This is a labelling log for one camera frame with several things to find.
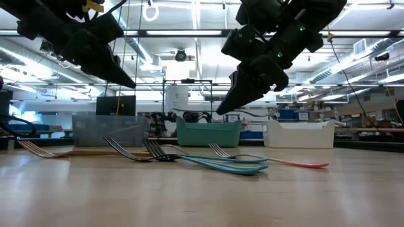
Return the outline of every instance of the silver fork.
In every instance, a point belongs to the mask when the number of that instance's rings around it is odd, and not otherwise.
[[[236,159],[237,157],[241,157],[241,156],[257,158],[256,160],[246,160],[251,163],[263,162],[263,161],[267,161],[269,159],[268,157],[253,155],[253,154],[238,154],[238,155],[231,156],[231,155],[227,154],[226,151],[224,151],[218,144],[215,144],[215,143],[210,143],[209,147],[210,147],[210,149],[212,149],[215,152],[215,154],[217,156],[219,156],[221,158]]]
[[[219,157],[222,158],[231,158],[231,159],[236,159],[237,157],[240,156],[247,156],[247,157],[254,157],[254,158],[258,158],[257,160],[269,160],[269,161],[274,161],[277,163],[282,163],[285,165],[291,165],[291,166],[299,166],[299,167],[306,167],[306,168],[322,168],[325,166],[328,166],[329,163],[320,163],[320,164],[312,164],[312,163],[298,163],[298,162],[294,162],[294,161],[285,161],[285,160],[279,160],[276,158],[269,158],[269,157],[265,157],[265,156],[260,156],[260,155],[253,155],[253,154],[238,154],[238,155],[229,155],[226,153],[226,151],[224,151],[222,148],[220,148],[219,145],[215,144],[215,143],[211,143],[209,144],[209,147],[215,152],[215,154]]]

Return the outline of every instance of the white plastic bin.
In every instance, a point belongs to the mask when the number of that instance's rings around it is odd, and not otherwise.
[[[268,148],[330,149],[334,146],[334,127],[334,120],[318,123],[269,120],[263,124],[264,145]]]

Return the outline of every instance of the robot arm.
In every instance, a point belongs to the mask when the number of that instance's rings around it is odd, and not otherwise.
[[[103,12],[104,0],[0,0],[0,8],[19,19],[20,35],[30,40],[43,37],[46,41],[42,46],[52,55],[80,65],[84,73],[134,88],[136,84],[120,67],[121,60],[108,45],[124,34],[111,12],[125,2],[122,0],[91,20],[88,10],[96,10],[96,15]],[[84,18],[85,22],[74,17]]]
[[[222,52],[241,63],[230,75],[232,87],[217,109],[222,115],[262,98],[276,85],[288,85],[283,70],[304,50],[323,46],[319,32],[342,11],[347,0],[241,0],[236,20],[244,25],[232,30]],[[268,41],[265,33],[276,32]]]

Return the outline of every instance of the computer monitor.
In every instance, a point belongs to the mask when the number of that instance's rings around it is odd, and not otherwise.
[[[107,96],[97,98],[96,115],[116,115],[119,99],[119,116],[136,115],[136,95],[131,96]]]

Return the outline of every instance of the pink fork handle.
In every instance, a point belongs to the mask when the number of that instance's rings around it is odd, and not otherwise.
[[[299,167],[305,167],[305,168],[322,168],[326,167],[329,165],[329,163],[320,163],[320,164],[312,164],[312,163],[297,163],[293,161],[285,161],[285,160],[279,160],[276,158],[268,158],[270,161],[275,161],[277,163],[283,163],[286,165],[291,165],[291,166],[299,166]]]

